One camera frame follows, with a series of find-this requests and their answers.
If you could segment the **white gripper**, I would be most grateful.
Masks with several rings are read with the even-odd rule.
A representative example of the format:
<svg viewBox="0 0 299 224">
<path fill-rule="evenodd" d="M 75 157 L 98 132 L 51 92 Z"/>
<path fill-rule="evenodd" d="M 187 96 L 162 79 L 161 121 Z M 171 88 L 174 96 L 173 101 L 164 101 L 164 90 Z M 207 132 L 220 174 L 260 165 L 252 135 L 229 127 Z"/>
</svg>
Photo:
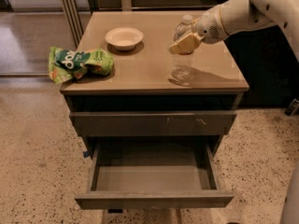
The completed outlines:
<svg viewBox="0 0 299 224">
<path fill-rule="evenodd" d="M 192 20 L 195 32 L 188 32 L 168 47 L 172 54 L 194 51 L 201 42 L 215 44 L 229 37 L 221 20 L 221 7 L 215 6 L 205 11 L 199 19 Z"/>
</svg>

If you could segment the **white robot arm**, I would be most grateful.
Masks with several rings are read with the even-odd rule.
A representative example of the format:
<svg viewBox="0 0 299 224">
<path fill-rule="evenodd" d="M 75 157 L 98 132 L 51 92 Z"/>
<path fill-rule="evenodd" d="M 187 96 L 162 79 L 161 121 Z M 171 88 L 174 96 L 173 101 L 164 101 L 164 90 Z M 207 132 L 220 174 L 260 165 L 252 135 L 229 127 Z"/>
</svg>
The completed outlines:
<svg viewBox="0 0 299 224">
<path fill-rule="evenodd" d="M 168 50 L 172 54 L 215 44 L 229 36 L 278 26 L 299 60 L 299 0 L 228 0 L 190 20 L 192 29 L 179 36 Z"/>
</svg>

